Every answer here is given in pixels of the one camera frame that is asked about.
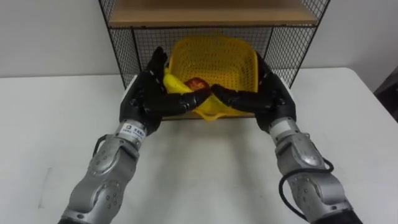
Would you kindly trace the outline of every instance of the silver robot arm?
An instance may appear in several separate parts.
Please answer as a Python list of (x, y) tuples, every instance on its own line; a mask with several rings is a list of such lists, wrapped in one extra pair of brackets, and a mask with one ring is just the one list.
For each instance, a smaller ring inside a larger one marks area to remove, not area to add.
[(109, 224), (119, 212), (123, 193), (132, 179), (146, 128), (123, 121), (93, 156), (84, 178), (76, 185), (59, 223)]
[[(322, 158), (309, 134), (302, 133), (291, 118), (272, 122), (269, 133), (276, 144), (278, 168), (284, 175), (279, 183), (279, 193), (294, 213), (309, 223), (361, 223), (346, 198), (342, 184), (331, 174), (333, 165)], [(284, 197), (285, 181), (289, 183), (302, 214)]]

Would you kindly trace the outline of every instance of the mesh basket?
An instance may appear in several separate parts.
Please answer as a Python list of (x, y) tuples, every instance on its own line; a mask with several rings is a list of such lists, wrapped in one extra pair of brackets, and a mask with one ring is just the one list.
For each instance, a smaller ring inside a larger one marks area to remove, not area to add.
[[(170, 58), (164, 85), (169, 93), (191, 90), (184, 84), (201, 78), (209, 85), (220, 84), (232, 90), (257, 92), (257, 56), (243, 40), (224, 36), (187, 37), (177, 42)], [(245, 114), (209, 97), (196, 110), (205, 120)]]

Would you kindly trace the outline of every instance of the black cable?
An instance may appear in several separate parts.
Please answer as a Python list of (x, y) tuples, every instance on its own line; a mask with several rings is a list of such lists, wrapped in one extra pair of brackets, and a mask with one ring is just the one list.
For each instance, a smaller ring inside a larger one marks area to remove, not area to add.
[(106, 137), (107, 137), (107, 134), (105, 134), (104, 136), (101, 136), (101, 137), (97, 140), (97, 143), (95, 143), (94, 152), (93, 152), (93, 157), (95, 156), (95, 154), (97, 154), (98, 148), (99, 148), (101, 142), (105, 141)]
[(307, 221), (307, 218), (305, 218), (305, 215), (302, 214), (301, 212), (299, 212), (297, 209), (295, 209), (295, 208), (292, 206), (292, 204), (290, 204), (290, 203), (287, 201), (287, 199), (286, 199), (286, 197), (285, 197), (285, 195), (284, 195), (284, 188), (283, 188), (283, 186), (284, 186), (285, 181), (286, 181), (289, 177), (291, 177), (291, 176), (293, 176), (293, 175), (296, 175), (296, 174), (301, 174), (301, 173), (321, 173), (321, 174), (329, 174), (329, 173), (333, 172), (333, 170), (335, 169), (335, 167), (333, 166), (333, 164), (332, 164), (329, 160), (327, 160), (327, 159), (325, 159), (325, 158), (323, 158), (323, 161), (325, 161), (325, 163), (329, 166), (328, 169), (314, 169), (314, 168), (297, 169), (297, 170), (293, 170), (293, 171), (288, 172), (288, 173), (285, 174), (285, 175), (281, 178), (281, 180), (279, 181), (279, 195), (280, 195), (280, 198), (282, 199), (282, 201), (285, 203), (285, 205), (286, 205), (292, 212), (294, 212), (296, 215), (298, 215), (300, 218), (304, 219), (305, 221)]

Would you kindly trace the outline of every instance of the white wall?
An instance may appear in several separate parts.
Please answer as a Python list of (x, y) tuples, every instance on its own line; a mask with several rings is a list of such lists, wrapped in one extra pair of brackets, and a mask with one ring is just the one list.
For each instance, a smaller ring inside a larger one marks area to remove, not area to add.
[[(304, 67), (349, 67), (371, 90), (398, 65), (398, 0), (331, 0)], [(97, 0), (3, 0), (0, 77), (117, 73)]]
[(375, 90), (398, 66), (398, 0), (331, 0), (303, 66), (349, 67)]
[(97, 0), (0, 2), (0, 77), (117, 72)]

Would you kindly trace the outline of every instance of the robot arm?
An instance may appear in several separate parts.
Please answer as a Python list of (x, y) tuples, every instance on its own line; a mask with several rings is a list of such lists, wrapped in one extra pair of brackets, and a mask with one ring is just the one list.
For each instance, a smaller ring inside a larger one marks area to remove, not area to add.
[[(333, 165), (322, 158), (309, 134), (302, 133), (296, 125), (295, 103), (288, 88), (259, 55), (257, 61), (257, 93), (229, 90), (220, 85), (213, 85), (212, 92), (224, 104), (254, 113), (260, 129), (272, 136), (278, 168), (283, 175), (279, 193), (291, 211), (312, 224), (360, 224), (342, 184), (331, 174)], [(285, 198), (285, 181), (302, 213)]]
[(95, 151), (58, 224), (111, 223), (121, 208), (124, 189), (134, 176), (145, 138), (158, 129), (163, 116), (194, 110), (210, 96), (209, 90), (167, 94), (162, 85), (166, 60), (163, 49), (158, 47), (147, 68), (128, 86), (121, 103), (119, 127), (114, 134), (105, 136)]
[[(331, 174), (333, 165), (322, 158), (309, 134), (302, 133), (292, 118), (273, 121), (269, 132), (276, 145), (279, 171), (284, 175), (279, 183), (279, 193), (286, 206), (309, 223), (361, 223), (342, 184)], [(285, 181), (303, 214), (285, 198)]]

